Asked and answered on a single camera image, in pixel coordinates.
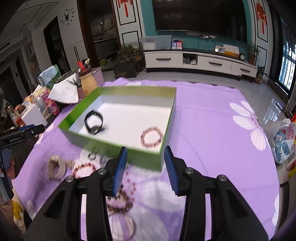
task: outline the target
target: white plastic bag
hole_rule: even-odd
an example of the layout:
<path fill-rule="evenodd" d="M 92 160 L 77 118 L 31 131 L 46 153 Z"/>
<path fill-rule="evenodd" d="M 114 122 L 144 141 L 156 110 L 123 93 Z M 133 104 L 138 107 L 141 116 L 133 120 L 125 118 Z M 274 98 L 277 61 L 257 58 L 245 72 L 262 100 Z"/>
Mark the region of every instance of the white plastic bag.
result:
<path fill-rule="evenodd" d="M 270 123 L 266 136 L 274 156 L 274 161 L 282 164 L 294 153 L 296 124 L 290 119 Z"/>

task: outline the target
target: human hand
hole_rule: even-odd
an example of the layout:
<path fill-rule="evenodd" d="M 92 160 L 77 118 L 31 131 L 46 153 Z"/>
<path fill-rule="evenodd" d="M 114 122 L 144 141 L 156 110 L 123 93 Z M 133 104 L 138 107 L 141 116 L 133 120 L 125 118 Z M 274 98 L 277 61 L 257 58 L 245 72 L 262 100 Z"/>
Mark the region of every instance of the human hand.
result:
<path fill-rule="evenodd" d="M 15 165 L 15 161 L 13 160 L 13 158 L 11 157 L 10 158 L 10 167 L 8 168 L 6 174 L 7 176 L 12 180 L 15 178 L 15 168 L 14 168 L 14 165 Z"/>

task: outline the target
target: teal wall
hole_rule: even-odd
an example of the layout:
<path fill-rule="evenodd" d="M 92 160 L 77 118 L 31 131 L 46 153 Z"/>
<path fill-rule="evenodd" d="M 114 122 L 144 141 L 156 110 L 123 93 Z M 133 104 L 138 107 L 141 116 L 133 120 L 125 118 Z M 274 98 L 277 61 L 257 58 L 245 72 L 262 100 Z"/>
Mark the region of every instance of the teal wall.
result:
<path fill-rule="evenodd" d="M 248 0 L 242 0 L 242 1 L 244 3 L 244 9 L 246 14 L 247 40 L 252 40 L 251 14 L 250 14 L 250 9 L 248 5 Z M 185 32 L 182 32 L 182 31 L 157 32 L 155 29 L 152 0 L 140 0 L 140 2 L 141 2 L 146 36 L 172 35 L 173 38 L 183 40 L 183 44 L 185 48 L 196 48 L 196 49 L 203 49 L 203 50 L 214 50 L 215 45 L 223 46 L 223 44 L 230 44 L 230 45 L 239 47 L 239 51 L 241 53 L 245 53 L 247 58 L 245 43 L 231 39 L 231 38 L 218 35 L 215 43 L 214 39 L 210 41 L 210 39 L 197 38 L 197 36 L 186 35 Z"/>

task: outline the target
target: screw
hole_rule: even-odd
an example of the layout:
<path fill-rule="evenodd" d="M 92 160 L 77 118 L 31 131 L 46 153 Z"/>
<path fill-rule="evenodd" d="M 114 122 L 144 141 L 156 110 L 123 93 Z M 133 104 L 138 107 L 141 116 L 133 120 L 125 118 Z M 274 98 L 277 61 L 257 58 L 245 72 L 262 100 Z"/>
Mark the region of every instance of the screw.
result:
<path fill-rule="evenodd" d="M 67 176 L 66 177 L 66 182 L 72 182 L 74 180 L 74 177 L 73 176 Z"/>
<path fill-rule="evenodd" d="M 107 171 L 106 171 L 106 169 L 105 168 L 100 168 L 99 170 L 98 170 L 98 173 L 100 174 L 100 175 L 103 175 L 103 174 L 105 174 Z"/>
<path fill-rule="evenodd" d="M 224 181 L 227 180 L 227 176 L 225 176 L 225 175 L 219 175 L 218 178 L 219 178 L 219 180 L 222 181 L 222 182 L 224 182 Z"/>
<path fill-rule="evenodd" d="M 186 172 L 187 174 L 192 174 L 192 173 L 194 172 L 194 169 L 191 168 L 191 167 L 188 167 L 188 168 L 185 169 L 185 172 Z"/>

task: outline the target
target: pink can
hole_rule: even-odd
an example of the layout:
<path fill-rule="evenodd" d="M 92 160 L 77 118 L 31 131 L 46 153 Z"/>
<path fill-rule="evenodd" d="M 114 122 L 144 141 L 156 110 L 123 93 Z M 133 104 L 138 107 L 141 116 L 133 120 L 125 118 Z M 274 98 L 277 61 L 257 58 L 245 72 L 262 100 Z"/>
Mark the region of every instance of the pink can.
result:
<path fill-rule="evenodd" d="M 59 113 L 59 108 L 54 100 L 51 100 L 48 98 L 49 93 L 50 93 L 49 90 L 46 90 L 41 94 L 41 97 L 44 100 L 44 102 L 45 102 L 46 106 L 48 107 L 48 109 L 50 110 L 50 112 L 53 115 L 56 115 L 57 113 Z"/>

